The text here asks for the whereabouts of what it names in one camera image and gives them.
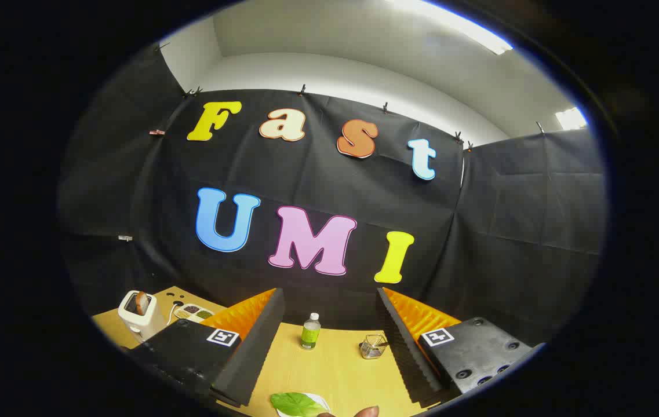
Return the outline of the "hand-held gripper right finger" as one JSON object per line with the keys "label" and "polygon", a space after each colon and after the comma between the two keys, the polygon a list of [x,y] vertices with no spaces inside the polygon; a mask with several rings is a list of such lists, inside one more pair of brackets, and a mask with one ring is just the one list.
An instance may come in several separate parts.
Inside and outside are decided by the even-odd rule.
{"label": "hand-held gripper right finger", "polygon": [[409,398],[436,406],[472,395],[541,349],[483,317],[459,320],[381,287],[376,309]]}

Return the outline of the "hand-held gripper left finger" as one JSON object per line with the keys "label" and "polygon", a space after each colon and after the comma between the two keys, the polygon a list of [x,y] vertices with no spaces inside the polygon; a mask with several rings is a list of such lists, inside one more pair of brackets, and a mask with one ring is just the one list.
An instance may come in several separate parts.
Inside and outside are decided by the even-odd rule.
{"label": "hand-held gripper left finger", "polygon": [[129,356],[196,400],[247,406],[284,312],[284,292],[272,288],[199,324],[178,319]]}

